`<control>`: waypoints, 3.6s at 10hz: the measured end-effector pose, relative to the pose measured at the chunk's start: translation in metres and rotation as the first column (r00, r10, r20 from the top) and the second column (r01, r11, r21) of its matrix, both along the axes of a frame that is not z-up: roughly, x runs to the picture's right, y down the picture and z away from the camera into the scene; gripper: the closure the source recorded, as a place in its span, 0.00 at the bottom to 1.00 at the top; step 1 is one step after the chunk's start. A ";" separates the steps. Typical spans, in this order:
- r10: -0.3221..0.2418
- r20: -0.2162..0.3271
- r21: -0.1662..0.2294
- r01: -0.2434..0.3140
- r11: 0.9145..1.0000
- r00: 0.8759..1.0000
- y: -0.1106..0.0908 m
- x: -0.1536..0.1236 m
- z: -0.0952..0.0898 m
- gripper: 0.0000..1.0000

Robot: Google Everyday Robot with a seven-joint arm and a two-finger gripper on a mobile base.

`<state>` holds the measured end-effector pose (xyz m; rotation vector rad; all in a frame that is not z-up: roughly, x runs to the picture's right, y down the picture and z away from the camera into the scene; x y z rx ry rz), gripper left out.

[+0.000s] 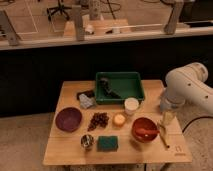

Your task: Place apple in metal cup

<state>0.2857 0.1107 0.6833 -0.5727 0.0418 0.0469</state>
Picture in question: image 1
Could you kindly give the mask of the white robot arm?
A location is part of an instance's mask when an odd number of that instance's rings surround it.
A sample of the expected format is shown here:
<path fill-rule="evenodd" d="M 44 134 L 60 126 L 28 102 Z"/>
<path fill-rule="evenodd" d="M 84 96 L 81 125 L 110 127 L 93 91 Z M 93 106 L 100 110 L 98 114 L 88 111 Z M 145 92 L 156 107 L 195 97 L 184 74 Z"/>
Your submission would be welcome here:
<path fill-rule="evenodd" d="M 213 88 L 205 84 L 207 78 L 208 70 L 199 62 L 169 71 L 165 77 L 167 87 L 161 96 L 160 110 L 166 112 L 180 108 L 188 100 L 213 114 Z"/>

